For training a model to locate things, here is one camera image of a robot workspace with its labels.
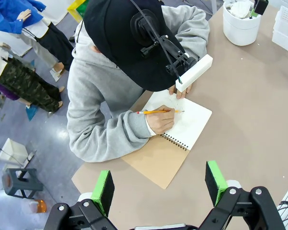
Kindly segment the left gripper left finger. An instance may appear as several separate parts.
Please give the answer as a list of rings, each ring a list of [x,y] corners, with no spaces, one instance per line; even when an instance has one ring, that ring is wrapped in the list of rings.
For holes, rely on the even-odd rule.
[[[113,230],[108,215],[115,185],[109,170],[102,170],[89,198],[76,202],[53,205],[45,230]]]

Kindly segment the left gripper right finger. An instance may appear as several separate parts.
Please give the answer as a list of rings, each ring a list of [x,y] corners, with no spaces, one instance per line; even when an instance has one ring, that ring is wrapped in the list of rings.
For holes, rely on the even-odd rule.
[[[206,162],[205,182],[213,203],[200,230],[224,230],[232,217],[242,217],[250,230],[284,230],[270,192],[257,186],[247,192],[228,186],[216,161]]]

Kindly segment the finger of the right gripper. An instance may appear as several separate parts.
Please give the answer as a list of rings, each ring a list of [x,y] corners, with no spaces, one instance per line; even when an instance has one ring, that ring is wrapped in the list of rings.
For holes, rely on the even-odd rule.
[[[254,6],[250,12],[250,17],[257,17],[258,15],[263,15],[268,4],[268,0],[255,0]]]

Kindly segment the person's right hand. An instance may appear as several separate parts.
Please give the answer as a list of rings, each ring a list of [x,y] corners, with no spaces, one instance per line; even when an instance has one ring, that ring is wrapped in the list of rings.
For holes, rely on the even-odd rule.
[[[145,117],[149,127],[156,134],[163,134],[173,127],[175,114],[174,108],[163,105],[155,109],[153,113],[146,114]]]

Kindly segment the person's left hand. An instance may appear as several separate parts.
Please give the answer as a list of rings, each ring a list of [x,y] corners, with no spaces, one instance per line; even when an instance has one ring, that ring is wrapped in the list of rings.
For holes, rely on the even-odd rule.
[[[185,98],[186,94],[190,92],[191,88],[192,88],[192,84],[188,86],[184,91],[181,92],[176,89],[175,85],[173,85],[168,89],[168,91],[170,95],[173,95],[175,93],[177,99],[182,99],[182,98]]]

